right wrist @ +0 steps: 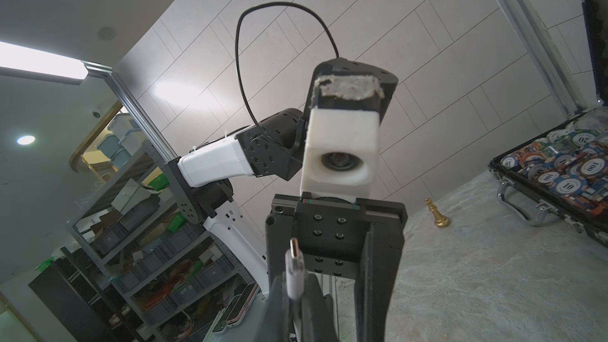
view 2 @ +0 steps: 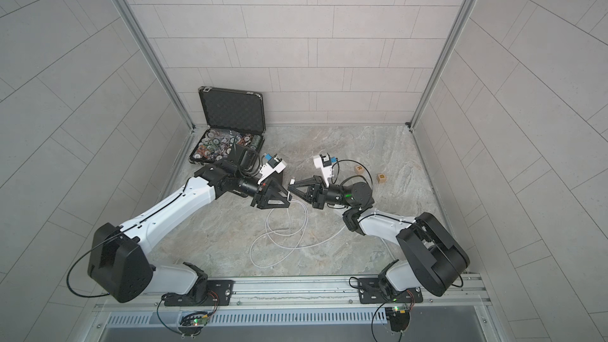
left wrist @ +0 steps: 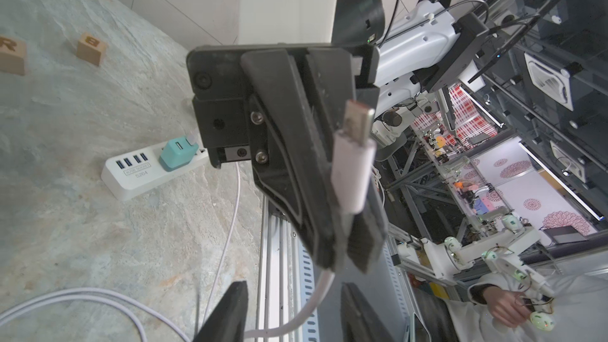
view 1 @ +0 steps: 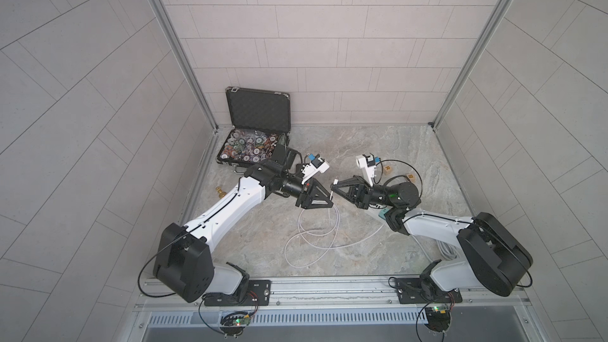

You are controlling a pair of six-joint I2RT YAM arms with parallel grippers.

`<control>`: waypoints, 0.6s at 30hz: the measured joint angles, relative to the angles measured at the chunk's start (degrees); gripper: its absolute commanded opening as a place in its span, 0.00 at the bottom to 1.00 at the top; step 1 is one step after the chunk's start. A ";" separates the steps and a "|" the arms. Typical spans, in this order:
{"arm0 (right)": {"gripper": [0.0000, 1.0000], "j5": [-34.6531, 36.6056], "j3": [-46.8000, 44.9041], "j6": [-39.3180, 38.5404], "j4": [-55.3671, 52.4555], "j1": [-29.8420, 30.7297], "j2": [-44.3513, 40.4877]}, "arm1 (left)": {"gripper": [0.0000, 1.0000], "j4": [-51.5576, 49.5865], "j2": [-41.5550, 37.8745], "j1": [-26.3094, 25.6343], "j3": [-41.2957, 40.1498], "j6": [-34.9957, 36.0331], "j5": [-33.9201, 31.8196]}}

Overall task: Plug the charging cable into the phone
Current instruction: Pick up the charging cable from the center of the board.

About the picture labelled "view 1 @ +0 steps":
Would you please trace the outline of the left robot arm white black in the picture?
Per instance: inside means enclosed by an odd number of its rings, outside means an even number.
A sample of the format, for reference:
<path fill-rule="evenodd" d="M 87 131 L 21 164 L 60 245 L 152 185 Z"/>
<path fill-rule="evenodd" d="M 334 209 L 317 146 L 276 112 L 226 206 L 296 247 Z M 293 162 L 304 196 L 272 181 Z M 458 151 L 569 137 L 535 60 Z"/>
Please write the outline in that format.
<path fill-rule="evenodd" d="M 202 215 L 184 226 L 170 224 L 161 235 L 153 274 L 186 302 L 206 295 L 243 302 L 249 274 L 235 264 L 215 265 L 212 253 L 242 217 L 270 195 L 294 197 L 302 209 L 331 208 L 329 191 L 315 179 L 329 164 L 320 155 L 290 169 L 297 150 L 278 145 L 270 158 L 250 166 L 237 185 Z"/>

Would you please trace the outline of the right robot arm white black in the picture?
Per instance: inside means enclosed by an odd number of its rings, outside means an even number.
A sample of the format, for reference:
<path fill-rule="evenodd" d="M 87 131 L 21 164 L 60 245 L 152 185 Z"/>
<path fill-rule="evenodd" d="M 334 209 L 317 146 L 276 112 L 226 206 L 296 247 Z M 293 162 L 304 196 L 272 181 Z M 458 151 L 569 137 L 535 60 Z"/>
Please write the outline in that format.
<path fill-rule="evenodd" d="M 422 236 L 453 246 L 450 261 L 432 261 L 421 273 L 419 291 L 428 300 L 455 289 L 485 288 L 508 297 L 528 274 L 533 258 L 500 221 L 487 212 L 457 217 L 426 212 L 421 196 L 410 181 L 374 185 L 363 177 L 336 180 L 332 191 L 357 208 L 385 208 L 389 228 L 407 236 Z"/>

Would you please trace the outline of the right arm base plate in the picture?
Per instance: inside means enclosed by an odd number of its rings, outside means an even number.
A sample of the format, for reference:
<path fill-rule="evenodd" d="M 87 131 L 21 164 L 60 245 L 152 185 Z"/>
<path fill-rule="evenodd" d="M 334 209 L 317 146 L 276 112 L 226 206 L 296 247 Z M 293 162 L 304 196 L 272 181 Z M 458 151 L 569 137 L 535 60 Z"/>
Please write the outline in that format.
<path fill-rule="evenodd" d="M 430 281 L 419 277 L 390 277 L 389 286 L 397 292 L 400 304 L 458 304 L 462 303 L 462 294 L 458 290 L 441 291 Z"/>

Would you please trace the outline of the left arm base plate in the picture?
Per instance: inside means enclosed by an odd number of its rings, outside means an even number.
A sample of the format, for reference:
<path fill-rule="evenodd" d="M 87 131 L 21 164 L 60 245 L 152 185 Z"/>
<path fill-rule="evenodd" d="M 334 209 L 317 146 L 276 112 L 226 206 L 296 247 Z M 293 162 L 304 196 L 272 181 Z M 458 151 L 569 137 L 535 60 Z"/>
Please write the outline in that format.
<path fill-rule="evenodd" d="M 235 294 L 206 294 L 203 303 L 206 307 L 267 307 L 271 289 L 271 280 L 249 280 L 247 288 L 241 285 Z"/>

